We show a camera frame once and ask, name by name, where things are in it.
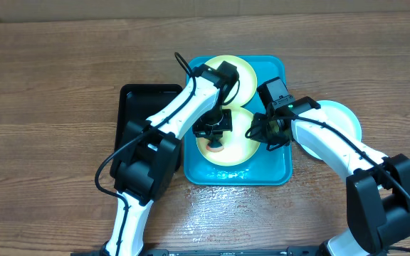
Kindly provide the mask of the yellow plate top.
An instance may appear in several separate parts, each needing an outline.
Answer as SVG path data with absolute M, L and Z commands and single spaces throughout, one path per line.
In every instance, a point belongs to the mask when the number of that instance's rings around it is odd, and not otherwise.
M 224 102 L 233 99 L 228 104 L 228 107 L 242 107 L 248 103 L 256 93 L 256 72 L 247 61 L 234 55 L 219 55 L 206 61 L 205 64 L 213 69 L 217 69 L 223 61 L 236 66 L 240 82 L 239 85 L 233 87 Z

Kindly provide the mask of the light blue plate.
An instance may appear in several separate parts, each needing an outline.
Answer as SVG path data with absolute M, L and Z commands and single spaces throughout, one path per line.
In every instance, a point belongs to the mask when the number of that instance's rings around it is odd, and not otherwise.
M 319 111 L 335 126 L 352 136 L 357 141 L 362 140 L 362 127 L 356 114 L 347 106 L 332 100 L 319 100 Z

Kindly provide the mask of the green and red sponge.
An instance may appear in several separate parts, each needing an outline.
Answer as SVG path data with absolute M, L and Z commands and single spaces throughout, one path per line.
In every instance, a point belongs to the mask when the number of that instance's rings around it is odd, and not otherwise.
M 219 140 L 210 140 L 206 145 L 206 149 L 210 152 L 220 152 L 224 149 L 224 146 Z

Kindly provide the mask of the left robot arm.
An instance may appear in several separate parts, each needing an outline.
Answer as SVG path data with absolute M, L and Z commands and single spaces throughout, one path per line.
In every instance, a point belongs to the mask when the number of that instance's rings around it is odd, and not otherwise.
M 217 68 L 202 64 L 185 70 L 187 86 L 156 114 L 127 122 L 120 145 L 104 161 L 112 165 L 117 214 L 101 255 L 141 253 L 149 212 L 172 180 L 189 129 L 212 148 L 221 147 L 220 138 L 232 130 L 225 105 L 231 101 L 229 93 L 239 89 L 236 66 L 224 61 Z

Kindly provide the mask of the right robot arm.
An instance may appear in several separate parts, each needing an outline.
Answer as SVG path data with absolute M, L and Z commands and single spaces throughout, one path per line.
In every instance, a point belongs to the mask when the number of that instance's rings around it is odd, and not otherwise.
M 356 140 L 310 97 L 289 94 L 280 77 L 257 88 L 266 113 L 255 114 L 245 136 L 269 151 L 297 142 L 317 154 L 344 182 L 347 230 L 324 241 L 316 255 L 410 252 L 410 159 L 389 157 Z

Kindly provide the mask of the yellow plate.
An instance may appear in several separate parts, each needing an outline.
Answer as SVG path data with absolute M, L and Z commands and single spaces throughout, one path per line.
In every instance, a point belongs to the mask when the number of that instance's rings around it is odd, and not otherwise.
M 248 103 L 256 93 L 256 72 L 247 61 L 234 55 L 219 55 L 206 61 L 205 64 L 213 69 L 217 69 L 223 61 L 236 66 L 240 82 L 239 85 L 233 87 L 224 102 L 233 99 L 228 104 L 228 107 L 242 107 Z
M 258 150 L 260 143 L 245 137 L 245 133 L 253 121 L 253 113 L 242 107 L 230 107 L 233 129 L 226 131 L 220 142 L 223 149 L 218 152 L 206 148 L 208 141 L 197 138 L 196 145 L 202 156 L 219 166 L 235 166 L 249 160 Z

